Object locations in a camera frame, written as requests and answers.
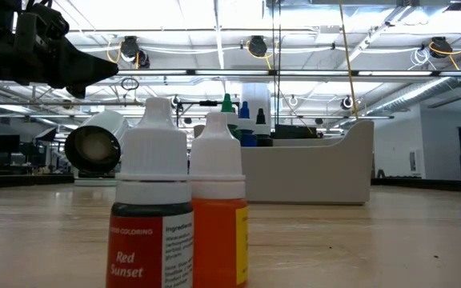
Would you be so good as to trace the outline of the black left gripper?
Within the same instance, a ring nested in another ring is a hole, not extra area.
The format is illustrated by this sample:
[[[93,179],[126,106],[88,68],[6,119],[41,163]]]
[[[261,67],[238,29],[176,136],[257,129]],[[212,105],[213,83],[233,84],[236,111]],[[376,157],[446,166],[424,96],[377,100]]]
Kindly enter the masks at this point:
[[[0,81],[62,85],[75,98],[85,98],[86,86],[118,73],[117,64],[78,50],[66,38],[42,43],[16,38],[17,16],[18,11],[0,11]]]

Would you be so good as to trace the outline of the large green-capped dye bottle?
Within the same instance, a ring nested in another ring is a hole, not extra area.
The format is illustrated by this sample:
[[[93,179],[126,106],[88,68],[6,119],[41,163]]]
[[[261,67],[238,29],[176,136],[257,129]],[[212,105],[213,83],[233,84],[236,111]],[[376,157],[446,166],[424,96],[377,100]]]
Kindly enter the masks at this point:
[[[233,103],[231,101],[231,96],[229,94],[224,94],[221,112],[226,115],[226,124],[229,131],[235,138],[239,140],[241,138],[241,134],[238,130],[239,116],[235,113]]]

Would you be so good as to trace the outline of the large blue-capped dye bottle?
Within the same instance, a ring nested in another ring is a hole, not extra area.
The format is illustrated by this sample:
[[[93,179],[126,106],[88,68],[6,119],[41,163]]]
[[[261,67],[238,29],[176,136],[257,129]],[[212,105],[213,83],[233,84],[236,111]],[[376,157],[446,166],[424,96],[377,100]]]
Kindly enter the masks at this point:
[[[254,133],[255,122],[250,118],[248,102],[244,101],[239,110],[238,131],[240,143],[243,147],[257,146],[257,137]]]

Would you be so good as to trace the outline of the small Red Sunset dye bottle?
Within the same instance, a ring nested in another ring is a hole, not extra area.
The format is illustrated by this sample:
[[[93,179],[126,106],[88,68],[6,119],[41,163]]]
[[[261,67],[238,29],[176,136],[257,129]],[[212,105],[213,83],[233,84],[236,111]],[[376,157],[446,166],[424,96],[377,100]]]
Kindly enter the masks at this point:
[[[149,98],[123,135],[110,211],[106,288],[191,288],[193,207],[186,134],[166,98]]]

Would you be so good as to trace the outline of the large black-capped dye bottle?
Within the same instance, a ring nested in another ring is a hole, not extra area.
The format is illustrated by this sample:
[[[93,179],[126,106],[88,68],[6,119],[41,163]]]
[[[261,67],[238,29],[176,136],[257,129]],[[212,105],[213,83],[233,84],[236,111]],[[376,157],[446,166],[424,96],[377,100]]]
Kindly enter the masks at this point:
[[[254,135],[257,138],[257,146],[273,146],[271,138],[271,126],[267,125],[266,115],[263,108],[258,109],[256,115]]]

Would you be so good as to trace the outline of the small orange dye bottle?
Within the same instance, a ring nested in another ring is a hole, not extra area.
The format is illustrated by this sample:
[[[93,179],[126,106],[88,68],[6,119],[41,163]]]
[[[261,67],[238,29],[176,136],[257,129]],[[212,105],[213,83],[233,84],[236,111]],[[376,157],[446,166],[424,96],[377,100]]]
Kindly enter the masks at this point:
[[[211,112],[193,140],[194,288],[245,288],[248,204],[241,146],[227,116]]]

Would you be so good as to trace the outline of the white plastic bin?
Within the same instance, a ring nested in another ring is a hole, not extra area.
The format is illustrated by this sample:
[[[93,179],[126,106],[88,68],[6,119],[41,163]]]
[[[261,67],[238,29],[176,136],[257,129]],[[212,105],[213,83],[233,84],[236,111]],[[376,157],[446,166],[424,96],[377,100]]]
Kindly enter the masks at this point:
[[[373,135],[373,122],[364,121],[341,138],[242,147],[220,125],[207,127],[191,147],[194,196],[362,205],[370,199]]]

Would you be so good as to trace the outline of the white spotlight lamp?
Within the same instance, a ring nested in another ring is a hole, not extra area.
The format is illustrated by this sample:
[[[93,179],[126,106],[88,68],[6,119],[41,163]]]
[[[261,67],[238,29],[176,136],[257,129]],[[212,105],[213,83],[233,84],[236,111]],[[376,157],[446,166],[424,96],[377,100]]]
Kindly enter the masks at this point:
[[[90,116],[69,133],[65,155],[76,186],[115,186],[122,157],[122,138],[130,128],[126,118],[113,110]]]

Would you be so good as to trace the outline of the dark monitor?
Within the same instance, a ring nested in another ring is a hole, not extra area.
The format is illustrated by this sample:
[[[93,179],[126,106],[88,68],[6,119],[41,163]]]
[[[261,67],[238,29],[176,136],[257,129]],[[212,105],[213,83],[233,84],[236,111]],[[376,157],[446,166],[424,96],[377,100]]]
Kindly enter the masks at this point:
[[[19,134],[0,134],[0,153],[17,153],[19,147]]]

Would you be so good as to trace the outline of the overhead light bar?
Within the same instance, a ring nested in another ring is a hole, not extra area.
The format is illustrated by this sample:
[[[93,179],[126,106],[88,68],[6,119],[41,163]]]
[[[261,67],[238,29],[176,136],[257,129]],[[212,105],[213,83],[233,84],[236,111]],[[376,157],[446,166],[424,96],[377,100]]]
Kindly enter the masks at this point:
[[[457,77],[461,70],[120,70],[120,76]]]

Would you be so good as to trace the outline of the white column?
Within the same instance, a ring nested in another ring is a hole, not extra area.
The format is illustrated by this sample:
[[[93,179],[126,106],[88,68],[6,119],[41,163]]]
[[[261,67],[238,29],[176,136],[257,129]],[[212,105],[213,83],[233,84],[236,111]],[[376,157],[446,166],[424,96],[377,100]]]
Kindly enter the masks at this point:
[[[259,109],[263,109],[268,131],[271,131],[271,92],[265,82],[244,82],[242,84],[241,102],[247,102],[249,116],[257,120]]]

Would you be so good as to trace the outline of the black equipment box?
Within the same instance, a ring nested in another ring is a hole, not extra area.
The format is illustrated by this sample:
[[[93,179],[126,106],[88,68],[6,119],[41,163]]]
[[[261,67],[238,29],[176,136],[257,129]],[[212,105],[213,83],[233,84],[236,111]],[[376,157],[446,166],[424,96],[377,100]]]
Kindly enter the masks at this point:
[[[314,127],[276,125],[272,134],[274,139],[307,139],[318,138],[318,131]]]

